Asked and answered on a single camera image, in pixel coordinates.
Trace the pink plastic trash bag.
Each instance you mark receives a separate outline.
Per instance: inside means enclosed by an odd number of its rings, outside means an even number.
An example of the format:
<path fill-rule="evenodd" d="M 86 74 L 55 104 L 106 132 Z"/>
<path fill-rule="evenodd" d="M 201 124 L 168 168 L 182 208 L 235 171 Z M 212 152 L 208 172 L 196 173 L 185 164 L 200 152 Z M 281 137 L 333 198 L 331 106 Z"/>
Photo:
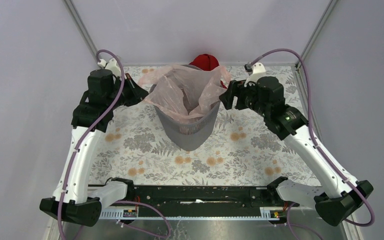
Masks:
<path fill-rule="evenodd" d="M 188 66 L 166 65 L 143 75 L 138 85 L 152 85 L 144 102 L 159 108 L 164 114 L 181 124 L 198 121 L 220 102 L 231 75 L 224 66 L 211 71 Z"/>

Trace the grey mesh trash bin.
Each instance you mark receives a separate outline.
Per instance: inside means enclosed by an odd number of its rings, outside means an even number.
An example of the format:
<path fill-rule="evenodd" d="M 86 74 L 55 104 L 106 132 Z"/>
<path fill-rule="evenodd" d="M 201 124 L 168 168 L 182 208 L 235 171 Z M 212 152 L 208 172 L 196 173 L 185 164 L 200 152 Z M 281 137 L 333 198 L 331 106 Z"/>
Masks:
<path fill-rule="evenodd" d="M 200 70 L 196 67 L 188 66 L 188 64 L 182 66 Z M 154 88 L 155 87 L 152 85 L 149 92 L 151 92 Z M 179 123 L 174 121 L 171 117 L 164 114 L 159 108 L 154 105 L 153 106 L 167 137 L 181 149 L 193 151 L 201 146 L 212 134 L 220 104 L 221 101 L 217 103 L 208 114 L 193 123 Z"/>

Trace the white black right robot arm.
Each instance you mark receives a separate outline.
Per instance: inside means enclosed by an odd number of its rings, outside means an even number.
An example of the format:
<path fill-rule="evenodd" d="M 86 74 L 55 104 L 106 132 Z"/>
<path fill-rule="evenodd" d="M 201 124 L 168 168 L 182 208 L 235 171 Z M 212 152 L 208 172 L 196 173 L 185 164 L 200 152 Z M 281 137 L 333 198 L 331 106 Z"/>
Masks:
<path fill-rule="evenodd" d="M 338 226 L 360 208 L 373 192 L 367 180 L 357 180 L 346 171 L 315 137 L 305 116 L 286 104 L 284 86 L 274 76 L 257 82 L 233 80 L 219 99 L 225 109 L 250 109 L 263 117 L 270 132 L 295 151 L 311 169 L 320 186 L 296 183 L 279 177 L 268 185 L 267 201 L 279 206 L 284 201 L 316 210 L 329 225 Z"/>

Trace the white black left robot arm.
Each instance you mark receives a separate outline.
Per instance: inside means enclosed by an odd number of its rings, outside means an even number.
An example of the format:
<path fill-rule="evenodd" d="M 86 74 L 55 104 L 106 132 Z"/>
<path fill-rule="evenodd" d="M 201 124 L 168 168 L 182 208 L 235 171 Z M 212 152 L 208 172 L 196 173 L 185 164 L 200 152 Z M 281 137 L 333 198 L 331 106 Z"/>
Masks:
<path fill-rule="evenodd" d="M 60 181 L 52 196 L 40 201 L 39 209 L 56 220 L 92 227 L 102 210 L 117 201 L 128 206 L 135 200 L 132 180 L 115 177 L 91 193 L 88 184 L 97 144 L 105 136 L 113 111 L 140 103 L 148 92 L 128 73 L 118 76 L 108 69 L 92 71 L 87 85 L 73 111 L 70 148 Z"/>

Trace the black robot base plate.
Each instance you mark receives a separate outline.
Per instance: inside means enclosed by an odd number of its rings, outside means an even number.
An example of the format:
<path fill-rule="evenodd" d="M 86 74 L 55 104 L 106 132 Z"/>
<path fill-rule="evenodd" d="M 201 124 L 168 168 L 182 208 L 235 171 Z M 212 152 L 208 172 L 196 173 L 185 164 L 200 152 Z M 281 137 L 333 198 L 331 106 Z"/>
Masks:
<path fill-rule="evenodd" d="M 162 206 L 168 203 L 235 203 L 243 207 L 280 207 L 286 203 L 269 186 L 134 185 L 128 200 Z"/>

